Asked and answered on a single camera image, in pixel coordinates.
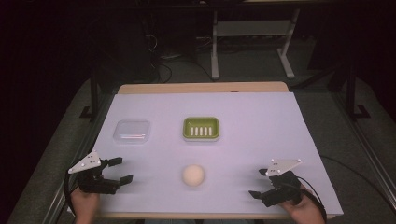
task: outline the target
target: beige ball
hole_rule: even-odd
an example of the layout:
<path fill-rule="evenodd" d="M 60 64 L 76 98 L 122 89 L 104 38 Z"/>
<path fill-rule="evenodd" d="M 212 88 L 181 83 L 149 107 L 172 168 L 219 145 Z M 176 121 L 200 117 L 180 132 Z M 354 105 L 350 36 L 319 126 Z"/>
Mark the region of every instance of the beige ball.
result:
<path fill-rule="evenodd" d="M 189 165 L 183 170 L 183 182 L 188 186 L 197 187 L 204 179 L 204 168 L 200 165 Z"/>

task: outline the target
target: human hand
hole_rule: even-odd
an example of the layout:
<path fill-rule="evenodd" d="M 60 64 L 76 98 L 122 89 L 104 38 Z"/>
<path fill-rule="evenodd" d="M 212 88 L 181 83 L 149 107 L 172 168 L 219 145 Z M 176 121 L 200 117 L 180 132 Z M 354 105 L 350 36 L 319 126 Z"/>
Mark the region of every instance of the human hand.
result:
<path fill-rule="evenodd" d="M 76 224 L 89 224 L 93 222 L 99 208 L 100 194 L 86 193 L 76 188 L 71 193 L 73 208 L 76 215 Z"/>
<path fill-rule="evenodd" d="M 294 204 L 293 201 L 287 201 L 279 205 L 289 213 L 297 224 L 324 224 L 325 221 L 314 202 L 305 194 L 301 194 L 301 197 L 302 199 L 298 204 Z"/>

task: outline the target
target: white tabletop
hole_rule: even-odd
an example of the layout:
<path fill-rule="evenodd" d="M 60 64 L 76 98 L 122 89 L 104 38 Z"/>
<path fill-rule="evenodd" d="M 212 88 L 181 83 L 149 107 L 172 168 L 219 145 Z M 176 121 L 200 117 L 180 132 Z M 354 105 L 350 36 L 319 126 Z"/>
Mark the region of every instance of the white tabletop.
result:
<path fill-rule="evenodd" d="M 187 117 L 216 117 L 218 141 L 185 141 L 182 128 Z M 117 143 L 113 133 L 124 119 L 148 120 L 148 141 Z M 93 149 L 102 159 L 123 157 L 123 164 L 104 170 L 105 178 L 134 175 L 134 181 L 115 195 L 102 195 L 103 216 L 284 217 L 280 207 L 267 208 L 248 193 L 273 188 L 259 174 L 271 159 L 301 159 L 293 172 L 314 186 L 328 215 L 343 213 L 290 92 L 118 94 Z M 205 169 L 205 181 L 196 188 L 181 178 L 190 164 Z"/>

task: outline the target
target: green tray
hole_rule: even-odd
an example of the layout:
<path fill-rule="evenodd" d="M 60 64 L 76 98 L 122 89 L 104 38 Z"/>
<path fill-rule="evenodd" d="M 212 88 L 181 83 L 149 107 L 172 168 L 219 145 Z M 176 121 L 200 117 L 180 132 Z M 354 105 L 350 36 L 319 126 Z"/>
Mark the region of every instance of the green tray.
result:
<path fill-rule="evenodd" d="M 219 137 L 219 121 L 212 117 L 186 118 L 183 136 L 188 141 L 216 141 Z"/>

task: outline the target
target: transparent lid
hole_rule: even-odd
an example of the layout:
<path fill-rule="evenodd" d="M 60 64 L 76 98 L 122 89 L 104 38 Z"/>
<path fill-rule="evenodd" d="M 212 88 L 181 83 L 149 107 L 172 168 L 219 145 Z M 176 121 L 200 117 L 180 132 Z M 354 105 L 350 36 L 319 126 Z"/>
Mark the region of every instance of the transparent lid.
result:
<path fill-rule="evenodd" d="M 117 123 L 113 138 L 120 144 L 143 144 L 149 139 L 149 121 L 123 119 Z"/>

